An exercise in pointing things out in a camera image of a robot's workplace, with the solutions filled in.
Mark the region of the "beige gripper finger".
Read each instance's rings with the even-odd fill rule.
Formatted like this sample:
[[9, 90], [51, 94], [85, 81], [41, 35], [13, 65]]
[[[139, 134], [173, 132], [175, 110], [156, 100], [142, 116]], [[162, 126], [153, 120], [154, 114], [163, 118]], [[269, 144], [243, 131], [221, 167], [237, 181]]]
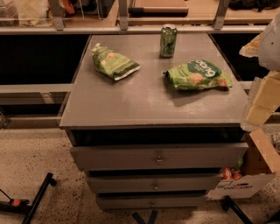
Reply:
[[265, 124], [280, 107], [280, 72], [270, 71], [264, 78], [255, 77], [248, 92], [241, 128], [253, 131]]

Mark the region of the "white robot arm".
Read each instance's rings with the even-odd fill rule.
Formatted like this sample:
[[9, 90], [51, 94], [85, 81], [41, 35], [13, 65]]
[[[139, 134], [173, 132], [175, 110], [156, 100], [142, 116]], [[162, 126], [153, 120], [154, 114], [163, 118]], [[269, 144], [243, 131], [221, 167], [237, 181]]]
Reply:
[[256, 130], [280, 107], [280, 14], [264, 31], [241, 48], [244, 57], [257, 57], [259, 65], [269, 70], [263, 79], [255, 79], [249, 90], [248, 104], [241, 121], [246, 131]]

